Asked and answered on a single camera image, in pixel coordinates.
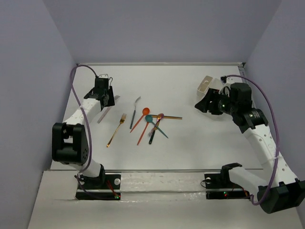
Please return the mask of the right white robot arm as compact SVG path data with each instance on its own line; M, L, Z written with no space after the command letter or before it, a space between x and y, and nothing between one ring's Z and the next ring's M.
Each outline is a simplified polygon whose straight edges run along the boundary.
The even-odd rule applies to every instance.
M203 113L228 114L253 148L265 178L248 172L239 163L222 166L215 178L224 187L233 184L249 192L253 205L268 214L298 207L305 198L305 183L287 165L281 155L278 139L273 139L262 110L252 106L252 89L246 83L233 83L222 90L208 89L195 105Z

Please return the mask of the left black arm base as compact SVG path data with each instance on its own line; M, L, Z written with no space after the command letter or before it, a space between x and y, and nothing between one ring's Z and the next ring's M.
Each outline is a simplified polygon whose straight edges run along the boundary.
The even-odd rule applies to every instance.
M121 200L121 174L106 173L102 183L97 177L78 176L77 200Z

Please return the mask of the silver fork dark handle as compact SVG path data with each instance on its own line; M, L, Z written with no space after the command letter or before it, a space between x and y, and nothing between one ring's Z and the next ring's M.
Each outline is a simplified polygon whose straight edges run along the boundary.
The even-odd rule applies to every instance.
M134 111L133 111L133 114L132 114L132 119L131 119L131 124L130 124L130 129L132 129L133 127L133 122L134 122L134 118L135 118L135 114L136 114L136 105L137 105L137 102L141 99L141 96L139 96L135 102L134 102Z

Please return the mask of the gold fork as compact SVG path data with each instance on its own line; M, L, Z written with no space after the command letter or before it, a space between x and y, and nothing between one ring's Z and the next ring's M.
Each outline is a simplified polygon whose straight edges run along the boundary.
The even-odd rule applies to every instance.
M111 145L111 142L114 139L116 133L118 132L120 126L125 122L126 116L127 116L127 114L125 114L125 113L122 114L119 125L117 126L116 130L114 131L114 133L113 133L112 137L110 138L109 142L107 143L106 147L109 147Z

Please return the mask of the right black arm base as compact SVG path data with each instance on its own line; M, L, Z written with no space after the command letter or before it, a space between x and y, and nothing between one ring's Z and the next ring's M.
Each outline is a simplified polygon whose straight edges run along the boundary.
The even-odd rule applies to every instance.
M201 186L205 188L207 200L250 199L250 194L231 181L223 181L220 173L204 175Z

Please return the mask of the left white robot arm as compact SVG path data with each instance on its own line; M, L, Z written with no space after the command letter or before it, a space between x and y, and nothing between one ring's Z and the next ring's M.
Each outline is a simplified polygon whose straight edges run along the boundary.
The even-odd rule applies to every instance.
M115 105L111 78L96 77L94 87L79 99L79 108L63 123L52 127L52 159L75 168L82 182L94 188L105 184L103 165L92 158L92 136L90 123L103 108Z

